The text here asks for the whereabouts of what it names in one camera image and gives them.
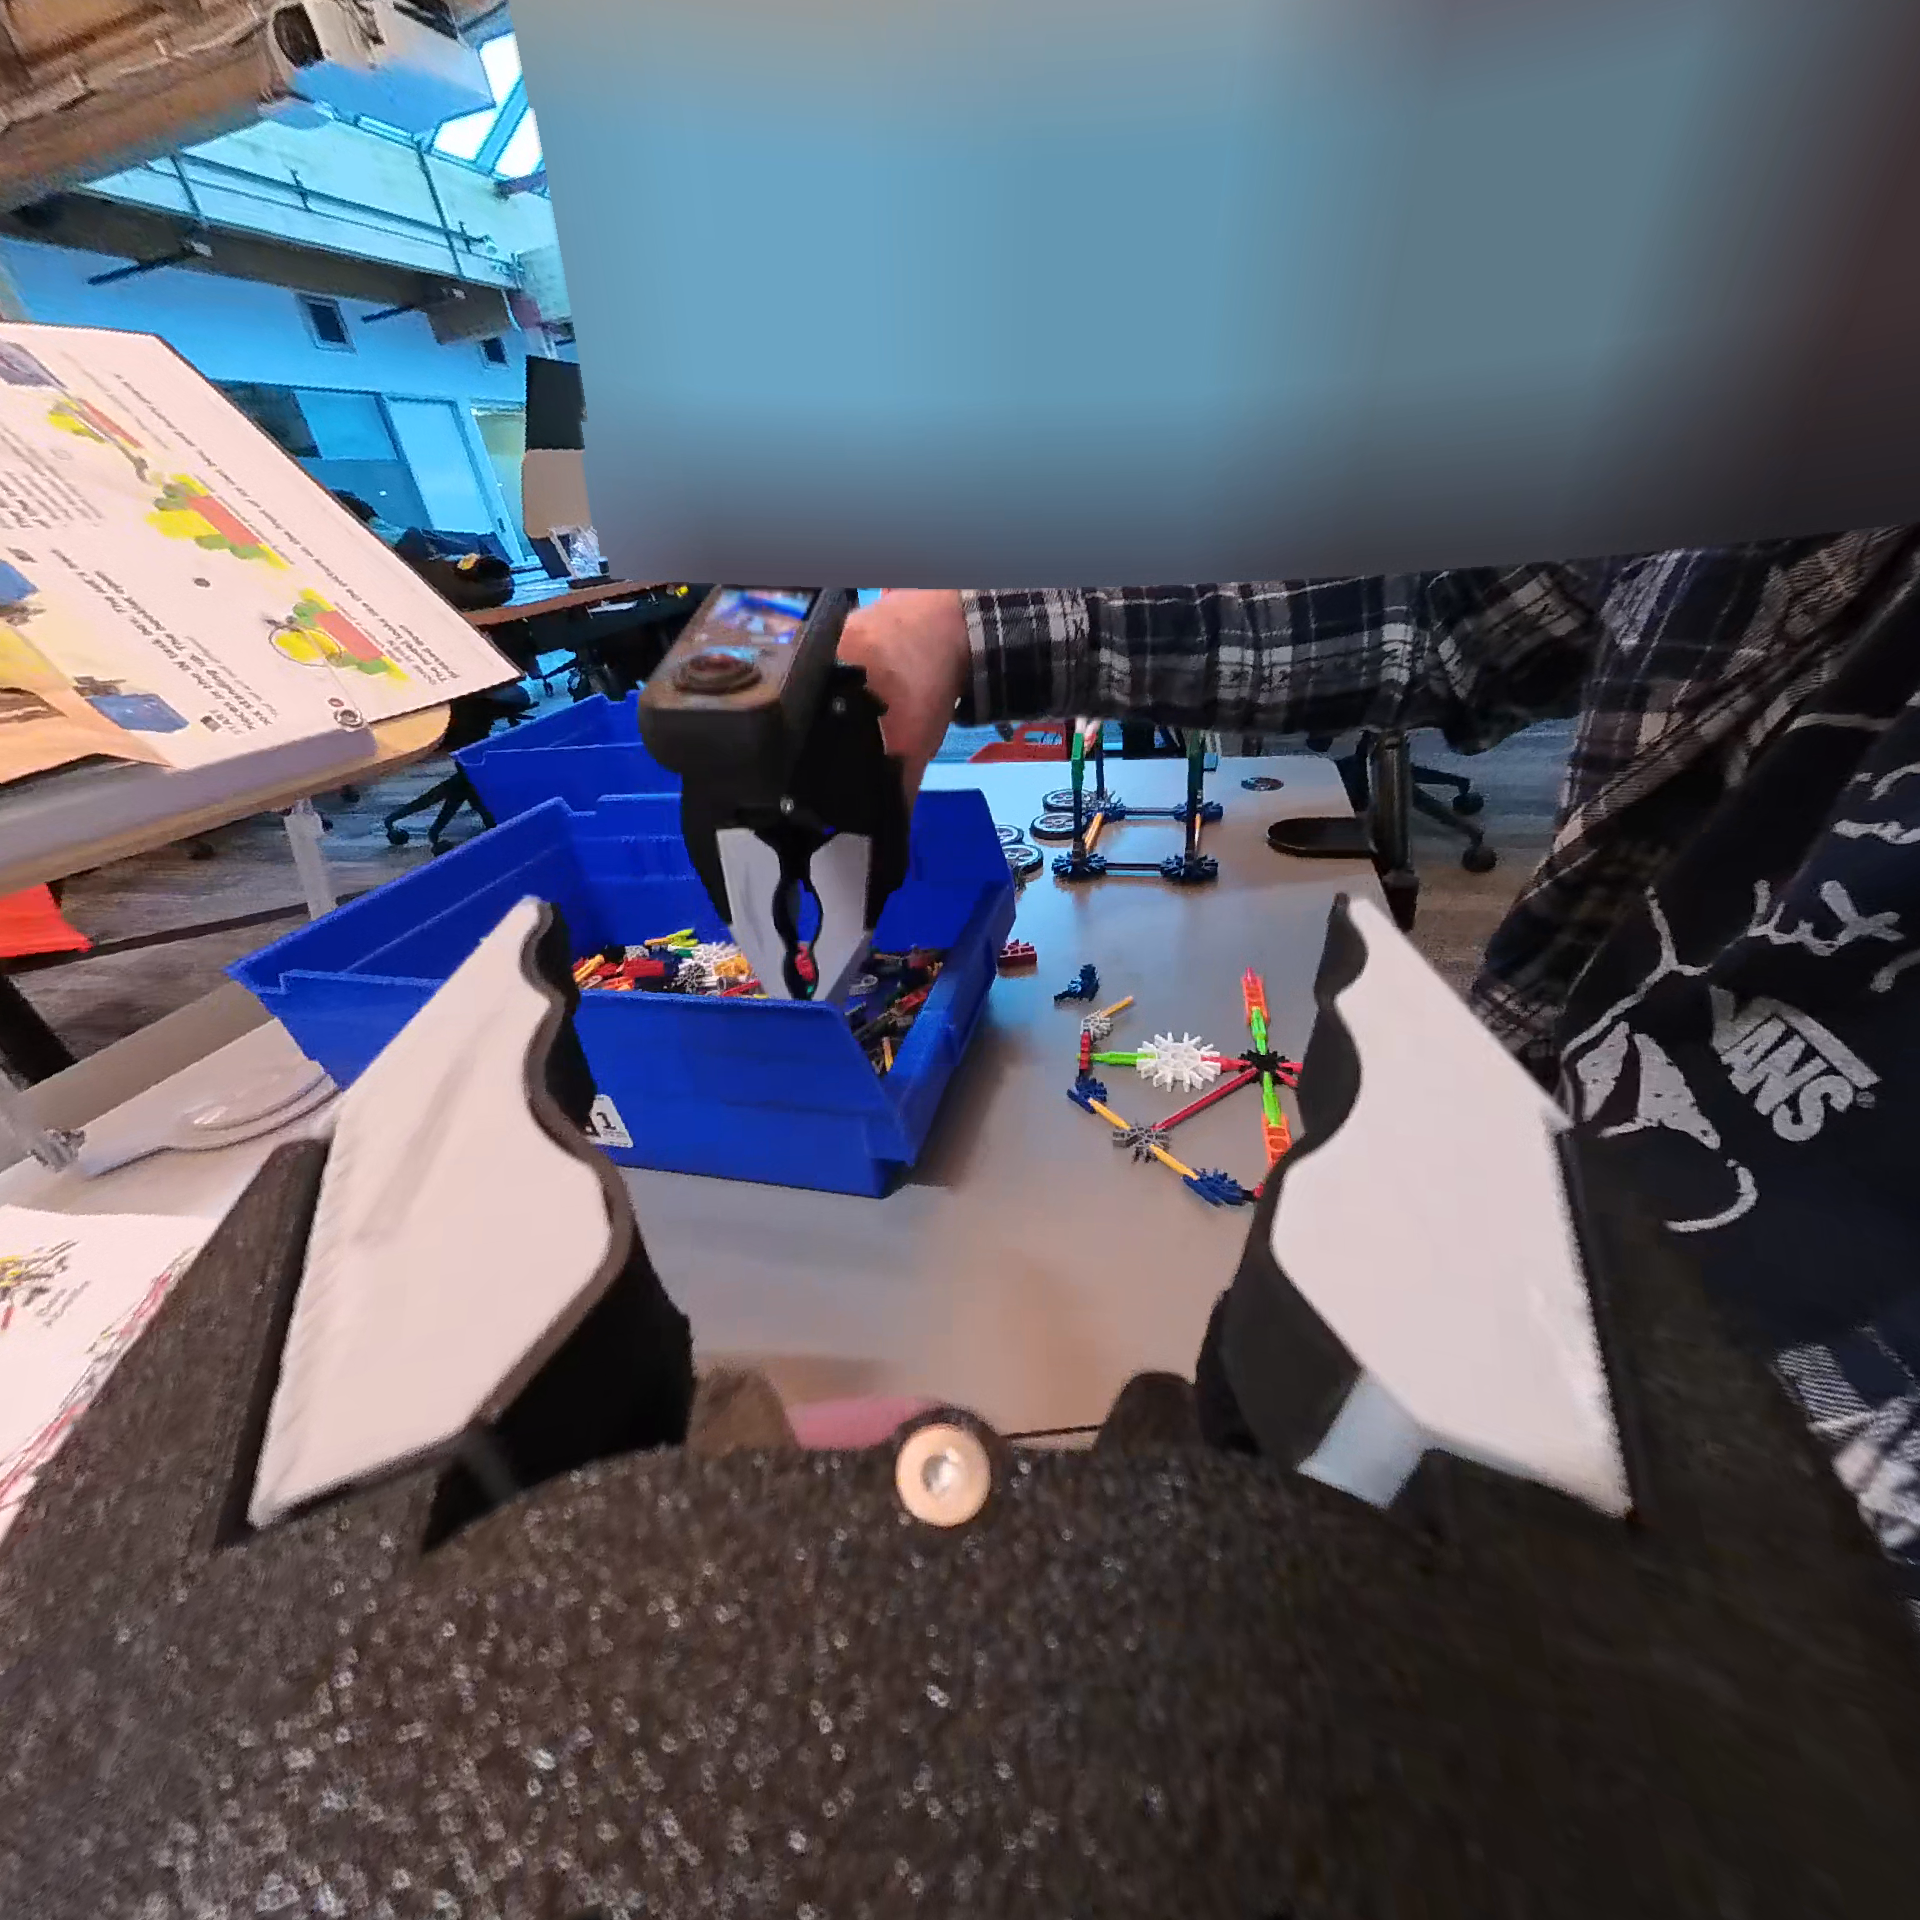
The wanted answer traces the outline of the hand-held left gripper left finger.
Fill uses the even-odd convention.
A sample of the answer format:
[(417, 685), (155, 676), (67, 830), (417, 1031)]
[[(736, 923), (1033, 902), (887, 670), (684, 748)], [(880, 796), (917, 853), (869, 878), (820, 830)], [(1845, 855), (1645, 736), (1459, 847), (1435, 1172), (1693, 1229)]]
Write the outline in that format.
[(343, 1095), (273, 1335), (244, 1520), (423, 1475), (467, 1529), (686, 1443), (689, 1325), (590, 1140), (559, 911), (516, 901)]

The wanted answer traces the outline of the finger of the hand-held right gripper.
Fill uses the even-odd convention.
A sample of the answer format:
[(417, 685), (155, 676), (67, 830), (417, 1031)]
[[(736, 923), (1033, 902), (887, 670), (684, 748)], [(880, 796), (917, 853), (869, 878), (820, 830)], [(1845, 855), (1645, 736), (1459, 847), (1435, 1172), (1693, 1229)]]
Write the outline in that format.
[(752, 963), (767, 997), (803, 1000), (806, 997), (806, 972), (800, 965), (797, 886), (803, 875), (791, 875), (784, 853), (747, 824), (720, 827), (715, 853), (726, 893), (723, 911), (734, 947)]
[(870, 878), (873, 838), (864, 832), (831, 832), (809, 857), (806, 886), (817, 909), (809, 942), (816, 1003), (845, 997), (870, 947)]

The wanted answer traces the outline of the pile of colourful toy pieces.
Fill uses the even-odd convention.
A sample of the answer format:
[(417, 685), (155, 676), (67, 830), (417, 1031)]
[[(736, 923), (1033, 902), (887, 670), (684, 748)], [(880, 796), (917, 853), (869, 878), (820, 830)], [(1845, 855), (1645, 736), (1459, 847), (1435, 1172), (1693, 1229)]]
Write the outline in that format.
[[(907, 947), (870, 950), (854, 966), (843, 1019), (878, 1077), (896, 1067), (897, 1051), (947, 966), (947, 950)], [(713, 1000), (765, 1000), (771, 995), (755, 963), (731, 942), (703, 944), (689, 928), (644, 944), (609, 944), (572, 965), (581, 991), (651, 995)]]

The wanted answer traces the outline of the blue plastic bin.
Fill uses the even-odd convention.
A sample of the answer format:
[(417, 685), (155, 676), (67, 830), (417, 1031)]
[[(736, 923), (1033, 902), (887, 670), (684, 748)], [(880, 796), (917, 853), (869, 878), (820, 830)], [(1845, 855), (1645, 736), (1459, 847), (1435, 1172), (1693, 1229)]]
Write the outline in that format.
[(680, 780), (639, 737), (638, 705), (638, 693), (619, 702), (593, 693), (456, 749), (453, 758), (494, 824), (548, 800), (596, 808), (604, 797), (678, 796)]
[[(725, 932), (688, 863), (677, 797), (608, 797), (590, 812), (547, 800), (294, 925), (229, 974), (347, 1085), (526, 896), (559, 911), (573, 957), (678, 928)], [(987, 800), (921, 790), (907, 878), (875, 944), (944, 963), (888, 1069), (845, 1015), (812, 1003), (590, 989), (575, 1031), (609, 1103), (600, 1144), (633, 1168), (885, 1195), (921, 1157), (1015, 915)]]

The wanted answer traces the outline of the wheel-shaped toy rod assembly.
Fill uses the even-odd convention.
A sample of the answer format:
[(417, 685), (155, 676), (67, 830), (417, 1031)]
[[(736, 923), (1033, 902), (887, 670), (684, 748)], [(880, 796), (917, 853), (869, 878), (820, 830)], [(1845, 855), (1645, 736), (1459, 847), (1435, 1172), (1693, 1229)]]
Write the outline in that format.
[[(1263, 1179), (1244, 1183), (1222, 1168), (1192, 1166), (1174, 1151), (1172, 1135), (1239, 1093), (1257, 1093), (1261, 1172), (1272, 1172), (1293, 1147), (1289, 1096), (1297, 1093), (1304, 1069), (1303, 1060), (1276, 1047), (1263, 975), (1257, 968), (1247, 966), (1240, 974), (1239, 998), (1245, 1038), (1227, 1049), (1189, 1031), (1164, 1031), (1139, 1047), (1101, 1047), (1115, 1015), (1131, 1000), (1119, 998), (1099, 1008), (1080, 1021), (1076, 1069), (1064, 1093), (1076, 1111), (1109, 1127), (1110, 1142), (1131, 1160), (1164, 1168), (1189, 1192), (1216, 1208), (1247, 1208), (1261, 1197)], [(1127, 1119), (1112, 1105), (1109, 1084), (1099, 1077), (1101, 1069), (1129, 1072), (1144, 1091), (1179, 1095), (1181, 1103), (1159, 1119)]]

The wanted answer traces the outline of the person's right forearm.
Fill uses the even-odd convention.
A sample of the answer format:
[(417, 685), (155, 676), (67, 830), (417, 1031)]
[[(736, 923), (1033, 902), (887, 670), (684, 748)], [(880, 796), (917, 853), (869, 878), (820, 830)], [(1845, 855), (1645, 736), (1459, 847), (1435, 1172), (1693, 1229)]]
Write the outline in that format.
[(955, 716), (1143, 717), (1245, 736), (1435, 728), (1483, 752), (1571, 716), (1599, 646), (1608, 561), (961, 591)]

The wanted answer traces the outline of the person's right hand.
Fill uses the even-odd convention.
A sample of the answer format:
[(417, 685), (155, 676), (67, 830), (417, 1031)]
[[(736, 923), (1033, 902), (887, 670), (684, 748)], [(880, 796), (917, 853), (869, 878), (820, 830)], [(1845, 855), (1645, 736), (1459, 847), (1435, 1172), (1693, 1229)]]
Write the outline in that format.
[(917, 796), (969, 685), (960, 589), (885, 589), (847, 615), (836, 653), (864, 671), (883, 705), (885, 749), (901, 760), (904, 793)]

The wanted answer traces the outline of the grey metal stand base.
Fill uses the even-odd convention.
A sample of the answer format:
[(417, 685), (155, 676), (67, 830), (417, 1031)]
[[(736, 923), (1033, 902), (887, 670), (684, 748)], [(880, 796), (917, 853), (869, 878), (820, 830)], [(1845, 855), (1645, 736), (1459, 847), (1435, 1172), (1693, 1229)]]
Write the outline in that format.
[(140, 1160), (271, 1135), (315, 1118), (337, 1093), (300, 1044), (260, 1025), (92, 1119), (43, 1119), (25, 1093), (5, 1085), (5, 1166), (35, 1160), (100, 1179)]

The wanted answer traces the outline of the black office chair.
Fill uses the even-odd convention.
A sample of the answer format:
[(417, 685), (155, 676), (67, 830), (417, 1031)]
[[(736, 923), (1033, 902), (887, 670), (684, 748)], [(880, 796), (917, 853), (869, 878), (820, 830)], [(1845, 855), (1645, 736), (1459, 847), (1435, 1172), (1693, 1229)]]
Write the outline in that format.
[[(534, 700), (518, 681), (463, 694), (448, 703), (448, 727), (440, 748), (448, 755), (463, 752), (484, 742), (495, 728), (515, 728), (533, 709)], [(427, 785), (421, 797), (408, 800), (384, 815), (382, 827), (388, 843), (393, 847), (408, 845), (412, 835), (401, 827), (401, 822), (430, 806), (437, 808), (437, 813), (423, 838), (431, 855), (448, 851), (445, 830), (463, 808), (477, 819), (483, 830), (492, 830), (495, 824), (492, 806), (477, 796), (463, 765), (455, 760), (449, 773)]]
[(1406, 734), (1359, 731), (1336, 767), (1351, 803), (1371, 824), (1375, 845), (1391, 843), (1390, 865), (1408, 865), (1411, 819), (1422, 813), (1462, 841), (1459, 863), (1464, 872), (1483, 875), (1496, 869), (1496, 853), (1481, 827), (1483, 796), (1462, 774), (1438, 769), (1413, 758)]

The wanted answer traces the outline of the instruction sheet with drawings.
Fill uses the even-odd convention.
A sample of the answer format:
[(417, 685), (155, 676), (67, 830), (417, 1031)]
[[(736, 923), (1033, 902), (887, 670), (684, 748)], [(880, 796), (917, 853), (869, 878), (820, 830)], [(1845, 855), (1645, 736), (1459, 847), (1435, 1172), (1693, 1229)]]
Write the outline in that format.
[(212, 1232), (3, 1207), (3, 1529)]

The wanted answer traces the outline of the person's dark printed shirt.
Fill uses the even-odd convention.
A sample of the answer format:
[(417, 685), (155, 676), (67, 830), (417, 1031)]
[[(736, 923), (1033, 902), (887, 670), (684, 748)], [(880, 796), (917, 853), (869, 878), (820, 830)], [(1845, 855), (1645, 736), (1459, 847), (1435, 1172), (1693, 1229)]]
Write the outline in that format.
[(1577, 1132), (1836, 1417), (1916, 1395), (1916, 589), (1726, 789), (1568, 1005)]

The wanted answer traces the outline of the person's plaid overshirt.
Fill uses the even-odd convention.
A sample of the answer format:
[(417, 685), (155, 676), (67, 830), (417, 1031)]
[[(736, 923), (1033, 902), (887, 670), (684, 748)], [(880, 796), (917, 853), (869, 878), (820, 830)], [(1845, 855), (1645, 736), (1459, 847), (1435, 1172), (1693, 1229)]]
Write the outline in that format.
[[(1575, 1127), (1560, 1060), (1573, 997), (1726, 789), (1908, 589), (1918, 632), (1912, 523), (1612, 564), (1552, 847), (1472, 988), (1479, 1016)], [(1759, 1353), (1916, 1615), (1916, 1395), (1841, 1401), (1829, 1419)]]

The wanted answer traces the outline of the tilted wooden stand board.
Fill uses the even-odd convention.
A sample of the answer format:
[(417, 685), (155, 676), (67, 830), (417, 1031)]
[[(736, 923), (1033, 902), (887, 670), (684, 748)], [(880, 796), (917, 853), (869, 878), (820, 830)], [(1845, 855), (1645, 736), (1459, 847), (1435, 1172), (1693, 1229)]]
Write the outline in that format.
[(181, 773), (93, 758), (5, 784), (3, 891), (12, 896), (260, 812), (371, 784), (437, 752), (445, 727), (440, 703)]

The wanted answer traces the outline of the open instruction booklet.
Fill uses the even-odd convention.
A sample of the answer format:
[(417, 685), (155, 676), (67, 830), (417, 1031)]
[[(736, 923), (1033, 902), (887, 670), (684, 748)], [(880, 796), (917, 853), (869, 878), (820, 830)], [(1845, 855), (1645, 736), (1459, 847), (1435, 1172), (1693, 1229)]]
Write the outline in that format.
[(3, 325), (3, 780), (192, 773), (510, 661), (171, 345)]

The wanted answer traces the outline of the toy car frame with wheels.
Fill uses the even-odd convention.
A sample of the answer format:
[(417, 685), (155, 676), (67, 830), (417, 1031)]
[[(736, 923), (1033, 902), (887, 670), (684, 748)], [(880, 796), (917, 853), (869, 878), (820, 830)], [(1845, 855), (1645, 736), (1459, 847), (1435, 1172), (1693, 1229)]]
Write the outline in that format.
[[(1177, 886), (1217, 880), (1217, 863), (1204, 847), (1204, 832), (1222, 820), (1222, 806), (1209, 797), (1216, 755), (1198, 728), (1147, 724), (1147, 744), (1160, 757), (1183, 760), (1183, 796), (1172, 804), (1134, 804), (1109, 776), (1107, 734), (1094, 721), (1021, 721), (999, 728), (999, 741), (981, 760), (1061, 760), (1070, 767), (1068, 789), (1043, 803), (1043, 813), (1023, 835), (1005, 837), (1037, 851), (1054, 851), (1052, 875), (1068, 880), (1140, 878)], [(1159, 857), (1112, 857), (1104, 838), (1124, 824), (1165, 824), (1181, 830), (1177, 851)]]

